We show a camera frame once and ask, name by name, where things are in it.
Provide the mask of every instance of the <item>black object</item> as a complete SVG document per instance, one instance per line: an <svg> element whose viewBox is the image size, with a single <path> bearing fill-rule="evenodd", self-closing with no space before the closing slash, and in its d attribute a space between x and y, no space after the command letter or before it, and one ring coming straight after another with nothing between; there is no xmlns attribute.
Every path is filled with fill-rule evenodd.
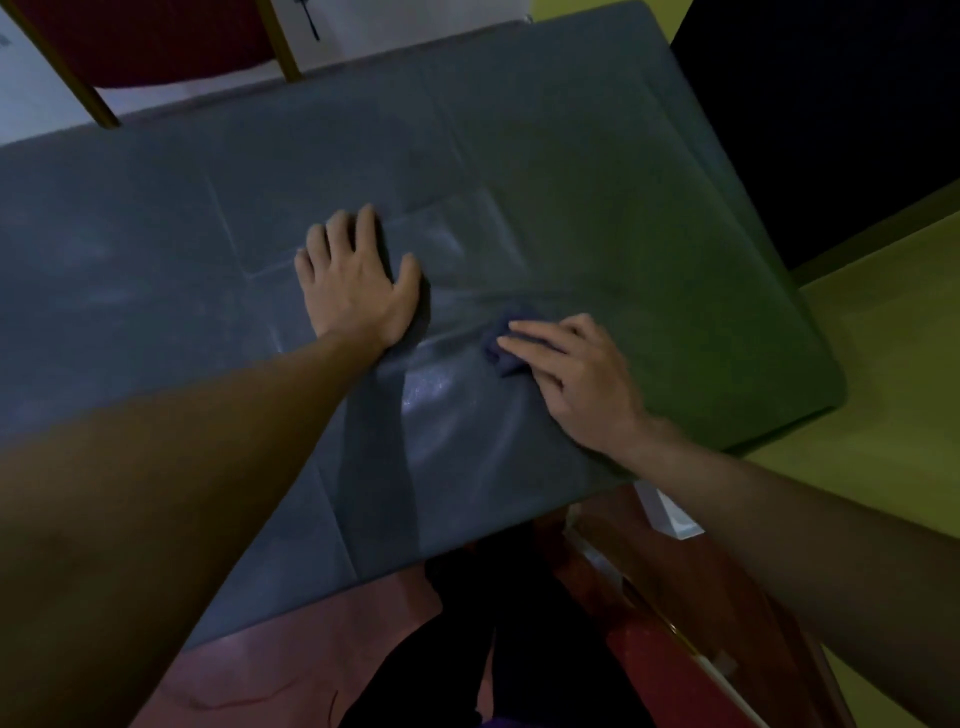
<svg viewBox="0 0 960 728"><path fill-rule="evenodd" d="M511 331L511 321L546 321L546 319L543 318L543 314L533 306L516 303L507 306L507 309L500 314L500 317L487 329L487 332L483 335L483 353L490 360L491 364L493 364L493 367L500 376L514 375L524 370L529 371L530 365L518 356L504 351L503 348L496 343L498 337L513 336L516 339L532 341L547 347L550 346L541 339Z"/></svg>
<svg viewBox="0 0 960 728"><path fill-rule="evenodd" d="M444 610L387 656L341 726L479 725L495 629L494 716L549 728L653 728L603 636L539 556L496 552L466 569L491 605L445 598Z"/></svg>
<svg viewBox="0 0 960 728"><path fill-rule="evenodd" d="M320 34L317 33L317 26L313 24L313 17L310 15L310 10L306 7L306 4L310 0L294 0L299 6L303 8L303 14L306 15L306 21L310 23L310 32L313 33L314 40L320 40Z"/></svg>
<svg viewBox="0 0 960 728"><path fill-rule="evenodd" d="M694 0L672 48L787 268L960 177L960 4Z"/></svg>

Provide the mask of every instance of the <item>pants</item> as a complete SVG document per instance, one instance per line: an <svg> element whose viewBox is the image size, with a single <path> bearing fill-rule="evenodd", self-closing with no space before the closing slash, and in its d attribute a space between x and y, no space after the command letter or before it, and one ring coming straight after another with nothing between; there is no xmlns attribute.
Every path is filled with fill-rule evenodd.
<svg viewBox="0 0 960 728"><path fill-rule="evenodd" d="M603 637L536 554L485 570L488 598L444 598L349 708L342 728L478 726L491 643L494 717L542 728L654 723Z"/></svg>

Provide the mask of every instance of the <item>dark blue cloth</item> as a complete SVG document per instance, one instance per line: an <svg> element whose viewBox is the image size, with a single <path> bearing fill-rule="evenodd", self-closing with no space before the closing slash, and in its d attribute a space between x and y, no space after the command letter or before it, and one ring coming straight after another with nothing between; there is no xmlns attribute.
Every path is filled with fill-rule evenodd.
<svg viewBox="0 0 960 728"><path fill-rule="evenodd" d="M532 341L544 346L550 346L541 339L535 339L531 336L524 336L521 333L510 330L511 321L546 321L543 315L533 306L526 303L512 303L504 309L499 318L493 322L490 328L483 335L483 353L493 364L496 372L500 376L510 376L529 370L530 365L518 356L505 352L499 344L496 343L498 336L513 336L516 339Z"/></svg>

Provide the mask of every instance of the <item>finger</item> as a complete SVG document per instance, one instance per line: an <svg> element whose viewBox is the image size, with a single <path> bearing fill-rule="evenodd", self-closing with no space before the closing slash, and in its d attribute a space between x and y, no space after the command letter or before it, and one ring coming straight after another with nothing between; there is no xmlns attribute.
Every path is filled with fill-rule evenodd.
<svg viewBox="0 0 960 728"><path fill-rule="evenodd" d="M330 244L330 260L345 259L352 255L349 233L350 216L343 210L337 210L326 221L326 241Z"/></svg>
<svg viewBox="0 0 960 728"><path fill-rule="evenodd" d="M588 313L578 313L576 316L569 316L560 322L564 328L575 331L577 334L587 339L591 344L603 344L603 328L598 326L593 317Z"/></svg>
<svg viewBox="0 0 960 728"><path fill-rule="evenodd" d="M563 352L557 352L543 344L517 339L514 336L499 336L496 343L503 351L518 356L534 369L540 369L554 376L561 383L570 376L571 357Z"/></svg>
<svg viewBox="0 0 960 728"><path fill-rule="evenodd" d="M548 321L511 321L510 330L541 339L574 356L587 350L587 342L573 331Z"/></svg>
<svg viewBox="0 0 960 728"><path fill-rule="evenodd" d="M330 251L326 248L326 232L323 225L311 225L306 232L306 251L313 265L313 275L322 276L330 267Z"/></svg>
<svg viewBox="0 0 960 728"><path fill-rule="evenodd" d="M294 270L297 271L300 288L306 288L313 284L313 264L310 262L310 255L304 248L300 248L294 255Z"/></svg>
<svg viewBox="0 0 960 728"><path fill-rule="evenodd" d="M409 319L413 318L417 301L420 299L420 275L420 264L414 254L405 254L400 261L400 272L396 275L394 296L397 307L401 308L404 315L409 314Z"/></svg>
<svg viewBox="0 0 960 728"><path fill-rule="evenodd" d="M357 213L357 253L376 255L376 213L373 205L364 205Z"/></svg>
<svg viewBox="0 0 960 728"><path fill-rule="evenodd" d="M546 402L547 411L554 417L565 412L567 406L566 400L564 399L564 390L561 388L560 382L547 372L541 372L539 369L533 369L532 371L534 373L534 380L537 382L540 393L543 395L543 401Z"/></svg>

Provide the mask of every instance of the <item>red floor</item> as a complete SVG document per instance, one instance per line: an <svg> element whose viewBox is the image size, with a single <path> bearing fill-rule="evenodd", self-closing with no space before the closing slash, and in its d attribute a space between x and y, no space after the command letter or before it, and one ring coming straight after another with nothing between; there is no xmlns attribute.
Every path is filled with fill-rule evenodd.
<svg viewBox="0 0 960 728"><path fill-rule="evenodd" d="M752 726L661 623L626 607L587 561L555 571L606 631L659 728ZM336 726L384 656L439 610L414 567L206 644L178 657L132 726ZM484 716L489 681L488 665Z"/></svg>

